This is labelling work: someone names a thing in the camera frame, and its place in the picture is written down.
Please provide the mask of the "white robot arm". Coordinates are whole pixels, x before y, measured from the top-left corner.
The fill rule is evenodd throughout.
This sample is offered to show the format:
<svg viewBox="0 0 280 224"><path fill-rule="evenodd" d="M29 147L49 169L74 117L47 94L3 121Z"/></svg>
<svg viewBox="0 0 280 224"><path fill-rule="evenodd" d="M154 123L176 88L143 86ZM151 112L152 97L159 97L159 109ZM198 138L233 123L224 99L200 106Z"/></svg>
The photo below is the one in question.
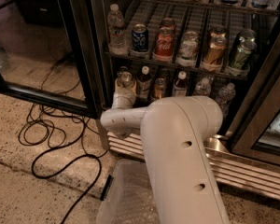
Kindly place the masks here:
<svg viewBox="0 0 280 224"><path fill-rule="evenodd" d="M100 121L120 138L140 131L161 224L230 224L203 141L223 114L207 96L165 97L135 108L135 94L119 87Z"/></svg>

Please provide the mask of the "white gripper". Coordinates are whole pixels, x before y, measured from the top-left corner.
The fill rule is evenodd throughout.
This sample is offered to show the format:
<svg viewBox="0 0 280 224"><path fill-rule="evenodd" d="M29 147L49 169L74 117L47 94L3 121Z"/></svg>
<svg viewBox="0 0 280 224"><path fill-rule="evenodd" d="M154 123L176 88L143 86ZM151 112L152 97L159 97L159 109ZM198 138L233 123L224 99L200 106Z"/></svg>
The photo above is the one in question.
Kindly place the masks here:
<svg viewBox="0 0 280 224"><path fill-rule="evenodd" d="M113 109L130 109L135 103L136 81L133 81L131 89L120 88L119 79L115 80L115 92L113 95Z"/></svg>

